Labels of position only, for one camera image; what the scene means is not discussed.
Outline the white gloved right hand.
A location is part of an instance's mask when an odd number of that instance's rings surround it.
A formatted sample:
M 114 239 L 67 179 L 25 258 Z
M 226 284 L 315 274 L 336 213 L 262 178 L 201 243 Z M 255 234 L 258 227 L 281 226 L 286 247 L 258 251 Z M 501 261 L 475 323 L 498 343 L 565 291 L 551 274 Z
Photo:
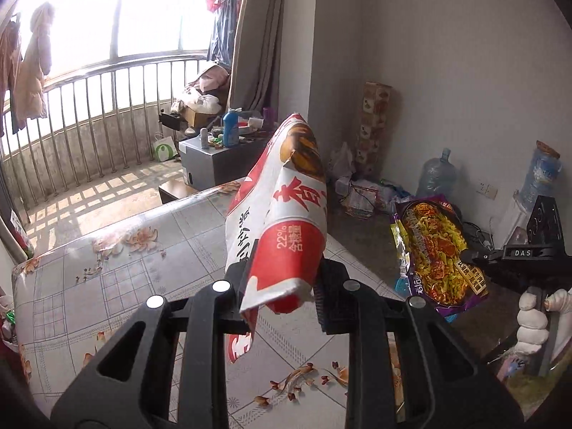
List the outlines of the white gloved right hand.
M 571 339 L 571 291 L 555 291 L 546 297 L 544 305 L 547 312 L 558 314 L 556 341 L 551 357 L 551 361 L 555 361 Z M 524 292 L 519 299 L 517 322 L 519 328 L 515 353 L 536 354 L 549 339 L 549 319 L 545 312 L 536 308 L 536 296 L 530 292 Z

